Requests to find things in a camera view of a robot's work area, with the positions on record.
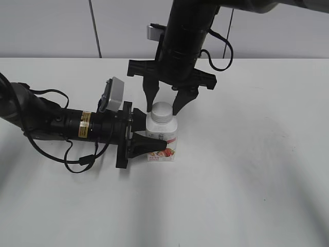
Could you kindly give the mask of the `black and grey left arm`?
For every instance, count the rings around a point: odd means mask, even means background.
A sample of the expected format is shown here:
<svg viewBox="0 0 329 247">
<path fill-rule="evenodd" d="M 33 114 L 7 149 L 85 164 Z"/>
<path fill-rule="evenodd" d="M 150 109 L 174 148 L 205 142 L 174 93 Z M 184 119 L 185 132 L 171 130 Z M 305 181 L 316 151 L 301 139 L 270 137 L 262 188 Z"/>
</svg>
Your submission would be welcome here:
<svg viewBox="0 0 329 247">
<path fill-rule="evenodd" d="M 122 110 L 103 110 L 106 98 L 101 97 L 95 112 L 74 110 L 44 98 L 48 90 L 32 90 L 29 85 L 10 82 L 1 75 L 1 118 L 19 127 L 31 145 L 41 155 L 64 164 L 79 164 L 83 170 L 91 169 L 97 158 L 109 145 L 117 146 L 116 166 L 127 168 L 128 160 L 137 156 L 166 149 L 167 142 L 140 134 L 146 129 L 147 115 L 132 103 L 125 101 Z M 70 161 L 65 153 L 57 158 L 43 151 L 36 140 L 74 140 L 92 142 L 93 154 Z"/>
</svg>

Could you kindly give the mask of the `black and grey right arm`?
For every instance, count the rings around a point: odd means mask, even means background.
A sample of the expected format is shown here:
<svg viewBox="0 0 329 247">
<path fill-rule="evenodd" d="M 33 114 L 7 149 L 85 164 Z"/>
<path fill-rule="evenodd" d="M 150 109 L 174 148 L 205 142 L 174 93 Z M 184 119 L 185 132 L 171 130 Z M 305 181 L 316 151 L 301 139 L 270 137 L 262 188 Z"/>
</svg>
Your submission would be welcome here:
<svg viewBox="0 0 329 247">
<path fill-rule="evenodd" d="M 213 90 L 216 76 L 195 68 L 208 34 L 233 49 L 227 38 L 211 29 L 220 7 L 254 13 L 267 13 L 276 5 L 285 4 L 318 12 L 328 12 L 328 1 L 173 1 L 167 25 L 151 23 L 148 34 L 158 42 L 154 60 L 130 60 L 127 75 L 143 77 L 147 112 L 151 112 L 159 91 L 159 82 L 177 92 L 172 105 L 173 115 L 198 96 L 199 87 Z"/>
</svg>

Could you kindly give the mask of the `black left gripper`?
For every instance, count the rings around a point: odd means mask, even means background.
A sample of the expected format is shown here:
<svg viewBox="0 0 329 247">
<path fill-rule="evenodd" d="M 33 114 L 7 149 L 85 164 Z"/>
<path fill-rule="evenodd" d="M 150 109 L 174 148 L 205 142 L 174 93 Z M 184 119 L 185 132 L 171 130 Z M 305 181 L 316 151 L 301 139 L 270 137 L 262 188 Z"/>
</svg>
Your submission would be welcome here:
<svg viewBox="0 0 329 247">
<path fill-rule="evenodd" d="M 130 139 L 130 132 L 146 130 L 147 114 L 138 108 L 133 109 L 132 103 L 125 101 L 119 115 L 120 131 L 117 146 L 116 168 L 126 169 L 129 158 L 135 158 L 143 154 L 162 151 L 167 148 L 165 140 L 149 138 L 133 133 Z"/>
</svg>

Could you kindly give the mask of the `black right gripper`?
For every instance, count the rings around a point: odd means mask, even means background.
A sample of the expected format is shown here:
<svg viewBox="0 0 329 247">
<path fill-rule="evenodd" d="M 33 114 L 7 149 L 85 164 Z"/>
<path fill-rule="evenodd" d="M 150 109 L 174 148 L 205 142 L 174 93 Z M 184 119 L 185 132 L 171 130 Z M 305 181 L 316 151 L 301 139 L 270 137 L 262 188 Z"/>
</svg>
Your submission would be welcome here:
<svg viewBox="0 0 329 247">
<path fill-rule="evenodd" d="M 217 83 L 216 76 L 199 69 L 195 69 L 195 61 L 180 62 L 170 59 L 162 51 L 165 34 L 159 36 L 159 43 L 154 60 L 129 60 L 127 76 L 143 76 L 143 91 L 147 101 L 147 112 L 152 110 L 154 99 L 159 91 L 159 81 L 178 89 L 173 102 L 173 115 L 193 101 L 198 96 L 198 87 L 204 86 L 213 90 Z"/>
</svg>

